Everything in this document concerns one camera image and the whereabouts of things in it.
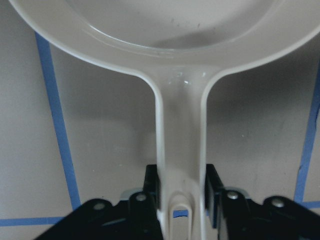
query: bolt head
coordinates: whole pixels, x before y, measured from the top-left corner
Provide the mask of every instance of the bolt head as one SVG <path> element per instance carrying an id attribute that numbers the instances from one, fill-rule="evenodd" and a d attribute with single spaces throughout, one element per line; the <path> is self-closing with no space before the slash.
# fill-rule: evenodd
<path id="1" fill-rule="evenodd" d="M 233 200 L 235 200 L 239 197 L 239 194 L 236 191 L 228 191 L 226 195 L 228 198 L 233 199 Z"/>
<path id="2" fill-rule="evenodd" d="M 142 202 L 142 201 L 144 201 L 144 200 L 147 199 L 147 196 L 146 196 L 145 194 L 143 194 L 143 193 L 140 193 L 140 194 L 138 194 L 138 195 L 135 197 L 135 199 L 136 199 L 137 201 L 139 201 L 139 202 Z"/>
<path id="3" fill-rule="evenodd" d="M 98 202 L 93 206 L 93 209 L 99 211 L 104 209 L 105 207 L 106 205 L 103 202 Z"/>
<path id="4" fill-rule="evenodd" d="M 285 206 L 284 201 L 279 198 L 272 199 L 271 204 L 277 208 L 283 208 Z"/>

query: blue painter's tape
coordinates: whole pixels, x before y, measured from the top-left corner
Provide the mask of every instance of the blue painter's tape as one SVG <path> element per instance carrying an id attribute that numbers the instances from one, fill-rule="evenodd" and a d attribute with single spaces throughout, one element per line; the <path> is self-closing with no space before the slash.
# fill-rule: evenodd
<path id="1" fill-rule="evenodd" d="M 307 209 L 320 209 L 320 201 L 305 201 L 301 205 Z"/>
<path id="2" fill-rule="evenodd" d="M 61 108 L 59 92 L 56 82 L 54 65 L 51 57 L 50 45 L 38 33 L 35 33 L 36 43 L 40 56 L 43 78 L 49 99 L 53 125 L 56 139 L 59 146 L 66 185 L 68 188 L 72 209 L 75 210 L 81 205 L 79 191 L 76 181 L 74 166 L 65 127 L 64 116 Z"/>
<path id="3" fill-rule="evenodd" d="M 34 218 L 12 218 L 0 219 L 0 227 L 9 226 L 30 226 L 30 225 L 53 225 L 59 222 L 63 217 L 34 217 Z"/>
<path id="4" fill-rule="evenodd" d="M 320 65 L 318 67 L 317 78 L 315 81 L 313 98 L 309 113 L 309 119 L 306 128 L 306 134 L 304 139 L 304 145 L 302 150 L 300 167 L 297 175 L 294 200 L 297 203 L 302 203 L 305 195 L 305 187 L 308 176 L 309 165 L 311 161 L 311 155 L 314 148 L 316 130 L 317 130 L 317 118 L 320 107 Z"/>
<path id="5" fill-rule="evenodd" d="M 188 210 L 173 211 L 173 218 L 188 217 Z"/>

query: blue tape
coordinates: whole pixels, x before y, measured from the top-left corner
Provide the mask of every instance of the blue tape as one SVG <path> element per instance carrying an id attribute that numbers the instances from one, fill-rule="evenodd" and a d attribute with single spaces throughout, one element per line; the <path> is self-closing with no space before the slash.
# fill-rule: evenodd
<path id="1" fill-rule="evenodd" d="M 305 201 L 301 205 L 307 209 L 320 209 L 320 201 Z"/>
<path id="2" fill-rule="evenodd" d="M 63 218 L 62 216 L 55 216 L 55 217 L 0 219 L 0 227 L 53 225 L 59 222 L 62 218 Z"/>
<path id="3" fill-rule="evenodd" d="M 71 152 L 69 148 L 64 116 L 59 98 L 59 92 L 56 82 L 54 65 L 51 57 L 50 46 L 48 41 L 45 40 L 42 36 L 40 36 L 38 33 L 35 33 L 35 38 L 40 56 L 42 73 L 51 109 L 56 139 L 62 160 L 66 185 L 68 188 L 72 209 L 75 210 L 77 207 L 81 205 L 81 202 L 79 197 L 75 170 L 72 163 Z"/>
<path id="4" fill-rule="evenodd" d="M 308 176 L 309 165 L 311 161 L 311 155 L 314 148 L 316 130 L 317 130 L 317 118 L 320 107 L 320 65 L 318 67 L 317 78 L 315 81 L 312 103 L 309 113 L 309 119 L 307 123 L 307 129 L 304 139 L 304 146 L 302 150 L 302 156 L 300 161 L 300 167 L 297 175 L 294 200 L 297 203 L 302 203 L 305 195 L 305 187 Z"/>
<path id="5" fill-rule="evenodd" d="M 173 218 L 188 217 L 188 210 L 175 210 L 173 211 Z"/>

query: gray surface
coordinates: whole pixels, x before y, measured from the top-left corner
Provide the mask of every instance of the gray surface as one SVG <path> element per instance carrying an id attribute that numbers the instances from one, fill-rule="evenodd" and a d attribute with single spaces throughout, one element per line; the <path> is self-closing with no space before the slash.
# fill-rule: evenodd
<path id="1" fill-rule="evenodd" d="M 208 162 L 225 185 L 246 189 L 258 202 L 277 194 L 293 199 L 319 40 L 267 65 L 226 76 L 208 98 Z"/>
<path id="2" fill-rule="evenodd" d="M 31 240 L 46 231 L 50 225 L 6 226 L 0 228 L 1 240 Z"/>
<path id="3" fill-rule="evenodd" d="M 6 1 L 0 20 L 0 219 L 64 216 L 70 198 L 34 32 Z M 293 198 L 319 44 L 320 36 L 213 87 L 207 161 L 225 185 L 258 202 L 275 194 Z M 123 190 L 141 187 L 145 165 L 156 162 L 154 95 L 141 79 L 51 50 L 81 201 L 116 203 Z M 320 201 L 319 139 L 305 201 Z M 48 227 L 0 227 L 0 239 L 32 239 Z"/>
<path id="4" fill-rule="evenodd" d="M 315 212 L 316 214 L 319 214 L 319 215 L 320 215 L 320 208 L 312 209 L 312 211 Z"/>
<path id="5" fill-rule="evenodd" d="M 116 204 L 156 163 L 154 94 L 137 77 L 51 52 L 80 199 Z"/>
<path id="6" fill-rule="evenodd" d="M 71 206 L 35 34 L 6 1 L 0 23 L 0 219 L 63 216 Z"/>

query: black clamp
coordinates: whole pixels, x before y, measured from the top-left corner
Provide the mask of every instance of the black clamp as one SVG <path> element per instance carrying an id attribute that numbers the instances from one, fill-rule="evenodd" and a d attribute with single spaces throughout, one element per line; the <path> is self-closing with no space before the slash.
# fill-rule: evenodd
<path id="1" fill-rule="evenodd" d="M 115 206 L 89 200 L 35 240 L 163 240 L 159 192 L 157 166 L 148 165 L 142 191 Z M 282 196 L 257 204 L 241 189 L 224 187 L 212 164 L 206 166 L 205 207 L 219 240 L 320 240 L 320 216 Z"/>

